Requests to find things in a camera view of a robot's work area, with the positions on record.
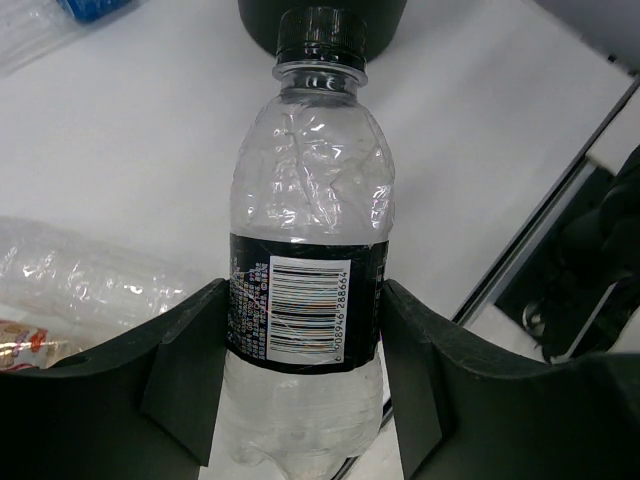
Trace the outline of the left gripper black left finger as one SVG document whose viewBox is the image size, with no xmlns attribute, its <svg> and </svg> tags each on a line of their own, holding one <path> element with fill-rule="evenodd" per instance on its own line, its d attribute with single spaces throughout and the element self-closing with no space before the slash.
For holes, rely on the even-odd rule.
<svg viewBox="0 0 640 480">
<path fill-rule="evenodd" d="M 48 369 L 1 377 L 5 479 L 195 479 L 209 463 L 228 283 Z"/>
</svg>

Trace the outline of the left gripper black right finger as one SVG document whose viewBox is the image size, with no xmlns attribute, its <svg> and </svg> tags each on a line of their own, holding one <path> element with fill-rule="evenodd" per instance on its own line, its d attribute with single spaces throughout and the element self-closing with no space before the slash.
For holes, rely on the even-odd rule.
<svg viewBox="0 0 640 480">
<path fill-rule="evenodd" d="M 407 479 L 635 479 L 639 358 L 549 366 L 430 310 L 401 284 L 382 331 Z"/>
</svg>

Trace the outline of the red-capped red-label bottle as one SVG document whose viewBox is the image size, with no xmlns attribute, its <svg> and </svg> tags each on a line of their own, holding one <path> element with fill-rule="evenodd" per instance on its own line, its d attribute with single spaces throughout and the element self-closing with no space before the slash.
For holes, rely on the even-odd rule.
<svg viewBox="0 0 640 480">
<path fill-rule="evenodd" d="M 46 369 L 68 352 L 67 342 L 47 329 L 29 324 L 1 321 L 1 371 Z"/>
</svg>

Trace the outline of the black-capped black-label clear bottle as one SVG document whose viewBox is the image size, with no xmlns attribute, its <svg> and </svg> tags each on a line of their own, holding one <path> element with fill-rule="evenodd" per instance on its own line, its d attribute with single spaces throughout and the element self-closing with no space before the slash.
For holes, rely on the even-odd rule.
<svg viewBox="0 0 640 480">
<path fill-rule="evenodd" d="M 366 61 L 295 53 L 233 175 L 224 426 L 237 463 L 329 479 L 380 428 L 395 167 L 357 98 Z"/>
</svg>

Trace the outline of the blue-label clear bottle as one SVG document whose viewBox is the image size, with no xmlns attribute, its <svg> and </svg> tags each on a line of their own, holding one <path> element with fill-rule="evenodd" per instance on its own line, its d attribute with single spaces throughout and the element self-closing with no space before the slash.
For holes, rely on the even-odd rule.
<svg viewBox="0 0 640 480">
<path fill-rule="evenodd" d="M 128 0 L 1 2 L 1 76 L 141 6 Z"/>
</svg>

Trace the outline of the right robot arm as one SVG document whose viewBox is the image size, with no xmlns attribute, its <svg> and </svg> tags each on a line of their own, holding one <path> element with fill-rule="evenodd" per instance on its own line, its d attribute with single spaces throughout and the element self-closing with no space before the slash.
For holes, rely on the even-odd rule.
<svg viewBox="0 0 640 480">
<path fill-rule="evenodd" d="M 498 297 L 547 363 L 609 350 L 639 308 L 639 152 L 598 167 Z"/>
</svg>

